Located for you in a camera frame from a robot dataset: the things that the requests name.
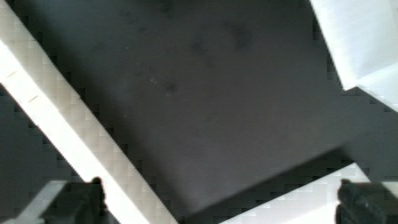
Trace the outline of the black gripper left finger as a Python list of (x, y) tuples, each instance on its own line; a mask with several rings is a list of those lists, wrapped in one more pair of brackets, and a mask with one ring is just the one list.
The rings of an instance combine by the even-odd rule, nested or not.
[(104, 203), (99, 178), (65, 184), (44, 211), (44, 224), (119, 224)]

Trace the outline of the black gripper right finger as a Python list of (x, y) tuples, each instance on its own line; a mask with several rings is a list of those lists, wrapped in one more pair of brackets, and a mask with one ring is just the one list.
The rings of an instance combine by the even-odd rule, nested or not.
[(398, 183), (341, 180), (335, 224), (398, 224)]

